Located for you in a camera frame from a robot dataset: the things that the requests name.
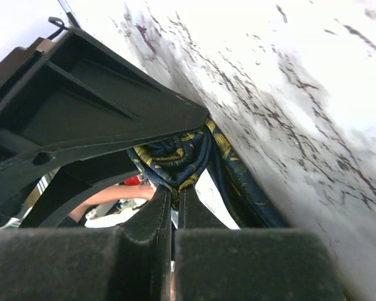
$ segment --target white marble surface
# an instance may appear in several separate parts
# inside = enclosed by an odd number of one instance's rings
[[[202,101],[279,210],[323,239],[350,295],[376,301],[376,0],[68,4]]]

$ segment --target folded cloth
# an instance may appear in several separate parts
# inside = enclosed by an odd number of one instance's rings
[[[228,204],[246,201],[263,226],[286,226],[210,118],[197,132],[137,146],[129,149],[128,154],[140,172],[171,191],[174,209],[179,206],[179,192],[195,184],[207,168],[228,209]]]

